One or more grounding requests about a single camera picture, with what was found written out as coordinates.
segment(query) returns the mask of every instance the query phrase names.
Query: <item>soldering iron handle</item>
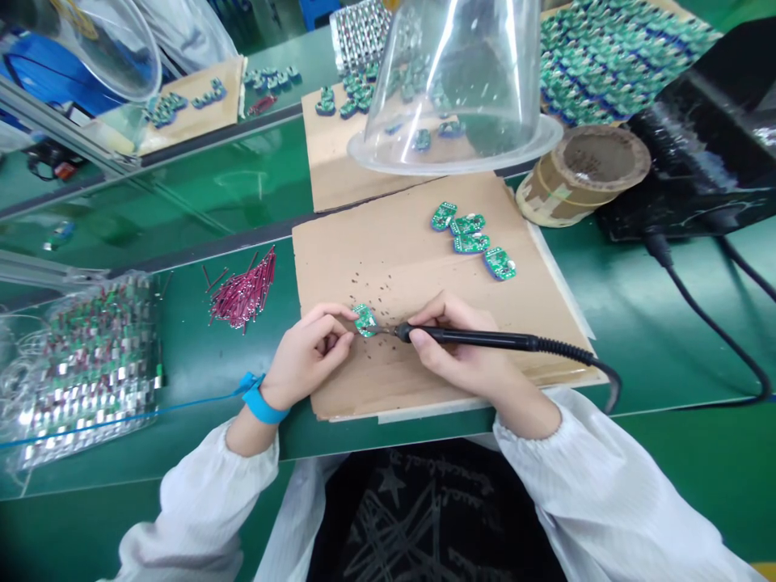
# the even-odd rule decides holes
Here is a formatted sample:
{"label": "soldering iron handle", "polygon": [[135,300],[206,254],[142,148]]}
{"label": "soldering iron handle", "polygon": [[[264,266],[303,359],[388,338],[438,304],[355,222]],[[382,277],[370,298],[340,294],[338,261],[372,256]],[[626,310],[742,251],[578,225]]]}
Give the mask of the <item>soldering iron handle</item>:
{"label": "soldering iron handle", "polygon": [[409,344],[410,331],[414,329],[425,331],[439,344],[467,344],[484,348],[520,350],[522,352],[536,352],[538,350],[538,337],[528,334],[454,330],[444,327],[411,326],[409,323],[401,323],[396,328],[396,335],[400,340]]}

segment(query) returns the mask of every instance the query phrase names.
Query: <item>hand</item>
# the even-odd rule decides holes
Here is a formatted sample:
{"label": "hand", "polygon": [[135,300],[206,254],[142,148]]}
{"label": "hand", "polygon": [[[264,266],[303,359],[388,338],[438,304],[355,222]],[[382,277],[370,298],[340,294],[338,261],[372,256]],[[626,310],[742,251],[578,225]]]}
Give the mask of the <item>hand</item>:
{"label": "hand", "polygon": [[[447,291],[439,293],[407,322],[416,326],[436,327],[445,324],[455,329],[499,330],[490,313],[476,310]],[[504,350],[459,345],[451,355],[422,330],[411,331],[410,340],[426,368],[450,384],[491,402],[505,392],[538,391],[509,361]]]}
{"label": "hand", "polygon": [[346,306],[321,303],[285,332],[261,385],[269,406],[291,408],[315,392],[348,357],[354,335],[335,319],[337,315],[349,321],[358,319]]}

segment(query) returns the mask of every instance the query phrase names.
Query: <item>soldering iron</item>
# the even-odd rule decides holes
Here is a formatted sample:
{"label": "soldering iron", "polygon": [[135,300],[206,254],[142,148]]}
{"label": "soldering iron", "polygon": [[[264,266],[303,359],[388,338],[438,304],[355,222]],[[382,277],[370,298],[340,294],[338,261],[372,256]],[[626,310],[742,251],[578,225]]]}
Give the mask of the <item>soldering iron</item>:
{"label": "soldering iron", "polygon": [[614,369],[599,361],[592,352],[555,339],[542,338],[531,334],[504,333],[501,331],[471,331],[445,327],[412,326],[407,322],[400,323],[396,327],[371,326],[364,328],[365,331],[371,331],[376,334],[395,335],[405,344],[411,342],[410,332],[416,329],[425,331],[439,344],[465,344],[483,348],[517,350],[518,352],[545,352],[578,361],[586,366],[593,366],[609,377],[611,388],[609,401],[604,407],[604,413],[610,415],[620,399],[622,380]]}

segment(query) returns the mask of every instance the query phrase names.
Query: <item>left hand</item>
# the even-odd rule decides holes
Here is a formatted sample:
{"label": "left hand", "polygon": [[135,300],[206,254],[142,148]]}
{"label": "left hand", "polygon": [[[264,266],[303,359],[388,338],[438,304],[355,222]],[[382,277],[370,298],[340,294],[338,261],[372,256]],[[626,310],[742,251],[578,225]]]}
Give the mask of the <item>left hand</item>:
{"label": "left hand", "polygon": [[285,332],[260,388],[269,406],[291,408],[315,392],[348,357],[354,334],[335,316],[358,319],[349,307],[320,303]]}

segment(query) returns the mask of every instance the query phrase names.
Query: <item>red wire bundle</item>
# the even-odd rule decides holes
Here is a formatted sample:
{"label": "red wire bundle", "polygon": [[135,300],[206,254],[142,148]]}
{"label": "red wire bundle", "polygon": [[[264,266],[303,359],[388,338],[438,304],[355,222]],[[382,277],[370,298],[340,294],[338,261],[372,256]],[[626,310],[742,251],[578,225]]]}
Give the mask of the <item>red wire bundle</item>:
{"label": "red wire bundle", "polygon": [[[253,255],[251,266],[258,254],[256,252]],[[242,327],[242,334],[245,335],[248,320],[253,318],[255,321],[256,311],[264,311],[269,288],[275,280],[275,257],[275,246],[272,245],[255,268],[249,267],[242,275],[231,276],[213,293],[210,298],[210,323],[213,323],[214,319],[227,320],[234,329]]]}

